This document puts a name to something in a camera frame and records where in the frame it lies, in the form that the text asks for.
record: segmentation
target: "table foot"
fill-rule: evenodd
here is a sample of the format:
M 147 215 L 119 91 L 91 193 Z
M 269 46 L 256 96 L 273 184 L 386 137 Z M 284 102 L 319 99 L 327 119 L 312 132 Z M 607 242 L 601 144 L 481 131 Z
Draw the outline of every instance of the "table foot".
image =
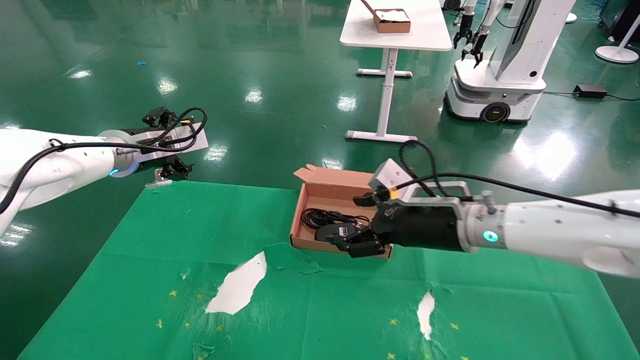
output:
M 356 75 L 372 75 L 372 76 L 384 76 L 387 72 L 382 70 L 375 69 L 358 69 L 356 71 Z M 400 78 L 412 78 L 413 74 L 410 71 L 395 71 L 394 76 L 398 76 Z
M 407 142 L 409 140 L 418 140 L 418 138 L 415 136 L 391 135 L 391 134 L 379 136 L 376 133 L 366 133 L 365 131 L 353 131 L 353 130 L 347 131 L 347 133 L 344 135 L 344 138 L 374 140 L 374 141 L 382 141 L 382 142 Z

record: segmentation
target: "white table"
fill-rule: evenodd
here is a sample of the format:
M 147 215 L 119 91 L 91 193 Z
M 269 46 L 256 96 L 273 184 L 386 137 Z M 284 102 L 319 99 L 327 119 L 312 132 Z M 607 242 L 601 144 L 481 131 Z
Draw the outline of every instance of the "white table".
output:
M 438 0 L 370 0 L 373 8 L 402 8 L 411 20 L 411 32 L 381 34 L 373 23 L 373 15 L 361 0 L 351 0 L 347 19 L 344 21 L 340 44 L 358 47 L 381 47 L 383 49 L 382 69 L 358 69 L 359 74 L 384 75 L 382 101 L 378 117 L 378 132 L 349 130 L 347 139 L 405 142 L 415 136 L 387 134 L 391 95 L 394 76 L 406 76 L 406 72 L 396 71 L 398 49 L 421 51 L 449 51 L 452 48 L 449 30 L 442 16 Z

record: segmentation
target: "table leg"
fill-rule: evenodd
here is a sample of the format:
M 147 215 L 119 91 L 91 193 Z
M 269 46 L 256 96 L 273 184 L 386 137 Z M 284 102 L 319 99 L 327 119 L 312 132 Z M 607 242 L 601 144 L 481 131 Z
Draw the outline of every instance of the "table leg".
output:
M 356 71 L 356 75 L 375 75 L 375 76 L 384 76 L 387 74 L 387 59 L 389 57 L 389 49 L 382 49 L 382 64 L 380 66 L 381 70 L 375 69 L 358 69 Z M 410 71 L 394 71 L 396 76 L 401 78 L 412 78 L 413 74 Z
M 390 135 L 387 134 L 387 124 L 389 122 L 389 110 L 391 109 L 391 95 L 394 91 L 394 72 L 396 71 L 396 60 L 398 49 L 389 49 L 386 60 L 385 82 L 382 85 L 382 101 L 380 102 L 380 115 L 378 116 L 378 132 L 366 133 L 364 131 L 349 130 L 344 135 L 347 139 L 377 140 L 386 142 L 406 142 L 416 140 L 415 136 Z

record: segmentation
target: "white stand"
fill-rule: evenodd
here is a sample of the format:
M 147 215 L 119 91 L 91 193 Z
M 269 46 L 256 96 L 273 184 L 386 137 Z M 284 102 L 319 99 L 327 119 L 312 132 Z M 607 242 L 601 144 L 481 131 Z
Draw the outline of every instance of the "white stand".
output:
M 571 24 L 572 22 L 575 22 L 576 20 L 578 20 L 578 17 L 574 14 L 574 13 L 569 13 L 569 15 L 566 16 L 566 20 L 565 20 L 565 24 Z
M 622 39 L 622 42 L 620 42 L 620 45 L 600 46 L 598 49 L 596 49 L 596 55 L 614 63 L 635 63 L 638 60 L 638 54 L 633 50 L 625 49 L 625 46 L 627 46 L 627 43 L 629 43 L 629 39 L 637 29 L 638 25 L 640 25 L 640 15 L 636 17 L 636 21 L 634 21 L 634 24 L 631 25 L 631 28 L 625 35 L 625 38 Z
M 347 139 L 363 139 L 377 140 L 386 142 L 406 142 L 408 140 L 417 140 L 415 136 L 390 135 L 387 134 L 387 124 L 389 123 L 389 110 L 391 109 L 391 95 L 394 91 L 394 74 L 396 73 L 396 60 L 398 49 L 389 49 L 385 51 L 387 60 L 383 60 L 387 64 L 385 72 L 385 82 L 382 85 L 382 101 L 380 102 L 380 115 L 378 117 L 378 132 L 366 133 L 364 131 L 349 130 L 344 135 Z
M 380 66 L 381 70 L 375 69 L 358 69 L 356 72 L 357 75 L 376 75 L 376 76 L 385 76 L 387 75 L 387 59 L 389 58 L 389 49 L 382 49 L 382 65 Z M 394 71 L 395 76 L 400 76 L 401 78 L 412 78 L 413 74 L 410 71 Z

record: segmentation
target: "blue led light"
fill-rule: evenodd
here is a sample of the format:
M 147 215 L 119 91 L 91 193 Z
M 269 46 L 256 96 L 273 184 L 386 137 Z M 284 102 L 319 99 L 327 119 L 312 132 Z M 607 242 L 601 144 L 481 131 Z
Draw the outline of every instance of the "blue led light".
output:
M 498 241 L 498 234 L 494 233 L 493 231 L 487 230 L 482 233 L 482 236 L 484 236 L 484 239 L 488 242 L 495 243 L 496 241 Z

